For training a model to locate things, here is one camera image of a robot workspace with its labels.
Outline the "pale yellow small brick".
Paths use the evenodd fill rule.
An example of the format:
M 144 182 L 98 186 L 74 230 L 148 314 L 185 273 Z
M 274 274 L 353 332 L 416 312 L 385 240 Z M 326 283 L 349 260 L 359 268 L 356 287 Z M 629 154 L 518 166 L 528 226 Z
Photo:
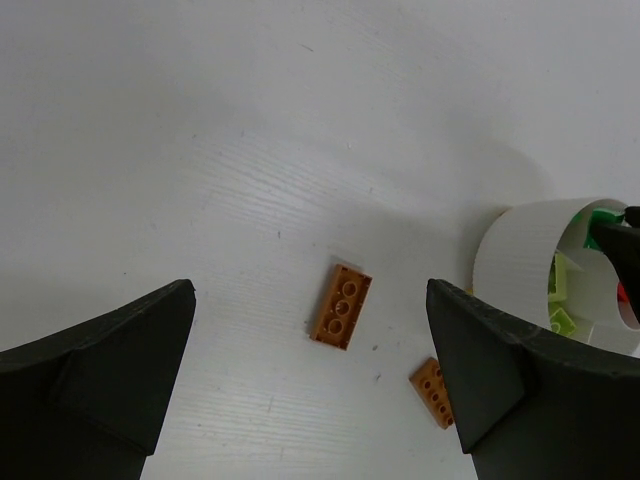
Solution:
M 550 303 L 565 301 L 568 298 L 570 281 L 585 274 L 580 260 L 581 256 L 576 250 L 554 252 L 547 284 L 547 299 Z

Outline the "lime green 2x4 brick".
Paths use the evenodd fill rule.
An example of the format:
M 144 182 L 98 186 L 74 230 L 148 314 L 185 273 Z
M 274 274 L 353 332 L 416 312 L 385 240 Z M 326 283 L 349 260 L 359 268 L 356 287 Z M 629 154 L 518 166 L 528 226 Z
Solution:
M 588 344 L 593 332 L 593 324 L 582 318 L 571 316 L 560 306 L 549 309 L 549 323 L 553 333 Z

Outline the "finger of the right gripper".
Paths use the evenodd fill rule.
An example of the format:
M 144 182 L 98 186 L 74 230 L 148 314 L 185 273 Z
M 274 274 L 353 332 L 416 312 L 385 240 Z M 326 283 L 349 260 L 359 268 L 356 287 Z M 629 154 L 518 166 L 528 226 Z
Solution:
M 631 309 L 639 319 L 639 207 L 628 206 L 624 213 L 625 225 L 603 228 L 602 252 L 613 265 Z

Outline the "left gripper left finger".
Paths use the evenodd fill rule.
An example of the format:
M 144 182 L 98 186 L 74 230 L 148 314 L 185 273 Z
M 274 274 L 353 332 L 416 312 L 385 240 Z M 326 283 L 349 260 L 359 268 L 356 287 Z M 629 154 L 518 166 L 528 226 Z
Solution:
M 196 309 L 176 280 L 1 354 L 4 479 L 138 479 L 156 450 Z

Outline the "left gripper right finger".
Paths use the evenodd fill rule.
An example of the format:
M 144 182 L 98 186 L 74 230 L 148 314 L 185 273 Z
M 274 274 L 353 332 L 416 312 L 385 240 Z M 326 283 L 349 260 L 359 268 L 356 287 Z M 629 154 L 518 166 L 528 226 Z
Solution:
M 636 479 L 639 361 L 441 279 L 426 310 L 461 449 L 480 479 Z

